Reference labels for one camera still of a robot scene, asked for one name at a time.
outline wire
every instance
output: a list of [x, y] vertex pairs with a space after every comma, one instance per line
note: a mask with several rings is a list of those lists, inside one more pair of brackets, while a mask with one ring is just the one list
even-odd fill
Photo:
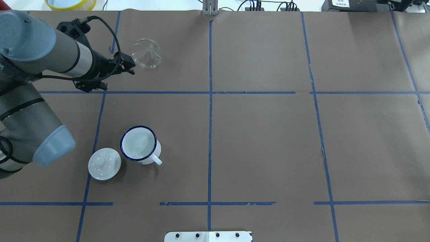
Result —
[[243, 1], [240, 5], [239, 5], [239, 7], [237, 8], [237, 10], [239, 11], [240, 10], [240, 7], [244, 4], [244, 3], [246, 3], [246, 2], [250, 2], [249, 3], [249, 9], [251, 10], [251, 3], [252, 3], [252, 8], [255, 8], [255, 6], [254, 6], [254, 1], [253, 0], [246, 0], [246, 1]]
[[279, 4], [279, 6], [278, 6], [278, 9], [276, 9], [276, 11], [278, 12], [279, 11], [279, 8], [281, 7], [281, 5], [283, 4], [283, 3], [285, 3], [285, 7], [287, 8], [288, 7], [288, 3], [287, 2], [281, 2], [281, 4]]
[[[106, 23], [105, 20], [103, 20], [102, 18], [100, 18], [98, 16], [89, 16], [86, 19], [88, 20], [87, 22], [89, 22], [91, 20], [94, 20], [94, 19], [100, 20], [109, 29], [109, 31], [111, 32], [111, 34], [114, 36], [115, 43], [117, 44], [117, 47], [118, 47], [118, 53], [121, 54], [120, 43], [118, 42], [117, 35], [111, 29], [111, 27], [108, 25], [108, 23]], [[38, 76], [38, 78], [54, 78], [54, 79], [61, 79], [61, 80], [68, 80], [68, 81], [85, 81], [85, 82], [92, 82], [92, 81], [94, 81], [94, 82], [97, 82], [97, 81], [102, 81], [102, 80], [110, 77], [118, 69], [118, 67], [120, 66], [120, 64], [121, 64], [121, 58], [118, 58], [117, 64], [115, 65], [115, 68], [109, 74], [107, 74], [104, 77], [96, 78], [96, 79], [67, 78], [67, 77], [52, 76], [52, 75], [41, 75], [41, 76]]]
[[[1, 143], [1, 141], [4, 141], [4, 142], [7, 144], [7, 146], [9, 146], [9, 151], [7, 151], [7, 150], [4, 148], [3, 144]], [[3, 152], [3, 154], [5, 154], [5, 155], [6, 155], [6, 157], [5, 157], [5, 158], [3, 158], [3, 159], [0, 161], [0, 164], [2, 164], [2, 163], [4, 163], [4, 162], [8, 161], [8, 160], [12, 157], [12, 153], [13, 153], [13, 145], [12, 145], [12, 143], [10, 142], [10, 140], [9, 140], [9, 139], [7, 139], [6, 137], [0, 136], [0, 150], [1, 150], [1, 152]]]
[[104, 5], [103, 5], [102, 10], [104, 10], [104, 7], [106, 7], [106, 4], [108, 3], [108, 1], [109, 1], [109, 0], [106, 0], [106, 2], [105, 2], [105, 3], [104, 3]]
[[260, 1], [260, 2], [265, 2], [265, 3], [282, 3], [282, 2], [275, 2], [275, 1]]
[[230, 9], [231, 11], [234, 11], [233, 9], [229, 8], [229, 7], [222, 7], [220, 9]]

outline white mug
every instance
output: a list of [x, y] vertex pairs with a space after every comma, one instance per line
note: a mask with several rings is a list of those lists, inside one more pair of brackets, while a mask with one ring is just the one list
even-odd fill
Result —
[[120, 147], [127, 159], [137, 161], [139, 164], [162, 163], [158, 158], [161, 144], [154, 131], [146, 126], [138, 125], [127, 130], [121, 138]]

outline mug handle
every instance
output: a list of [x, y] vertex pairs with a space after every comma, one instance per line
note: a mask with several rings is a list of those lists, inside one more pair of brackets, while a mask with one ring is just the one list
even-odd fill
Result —
[[157, 165], [161, 165], [163, 162], [156, 156], [156, 155], [154, 155], [154, 154], [152, 154], [151, 156], [150, 156], [150, 158], [151, 158], [151, 160], [153, 161], [153, 162], [155, 162], [155, 163], [157, 163]]

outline white plate with holes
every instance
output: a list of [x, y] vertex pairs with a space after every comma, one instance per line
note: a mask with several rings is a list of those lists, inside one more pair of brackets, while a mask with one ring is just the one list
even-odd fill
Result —
[[252, 242], [252, 232], [168, 232], [164, 237], [164, 242]]

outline blue rim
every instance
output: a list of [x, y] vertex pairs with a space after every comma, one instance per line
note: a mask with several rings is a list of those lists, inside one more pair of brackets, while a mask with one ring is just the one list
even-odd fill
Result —
[[[147, 156], [145, 156], [145, 157], [143, 157], [143, 158], [139, 158], [139, 159], [134, 159], [134, 158], [129, 157], [128, 155], [126, 155], [126, 153], [125, 153], [125, 152], [124, 152], [124, 150], [123, 150], [123, 140], [124, 140], [124, 137], [126, 136], [126, 134], [127, 134], [129, 131], [131, 131], [131, 130], [133, 130], [133, 129], [136, 129], [136, 128], [145, 128], [145, 129], [147, 129], [147, 130], [151, 131], [151, 133], [152, 133], [152, 135], [154, 135], [154, 139], [155, 139], [154, 148], [153, 148], [153, 149], [152, 149], [152, 151], [149, 153], [149, 155], [147, 155]], [[150, 156], [154, 153], [154, 151], [155, 151], [155, 147], [156, 147], [156, 146], [157, 146], [157, 136], [155, 136], [155, 133], [154, 133], [154, 131], [152, 131], [152, 129], [150, 129], [149, 127], [146, 127], [146, 126], [144, 126], [144, 125], [138, 125], [138, 126], [134, 126], [134, 127], [129, 128], [129, 130], [127, 130], [127, 131], [123, 134], [123, 137], [121, 138], [121, 141], [120, 141], [121, 153], [122, 153], [122, 154], [123, 154], [127, 159], [129, 159], [129, 160], [131, 160], [131, 161], [143, 161], [143, 160], [145, 160], [146, 158], [150, 157]]]

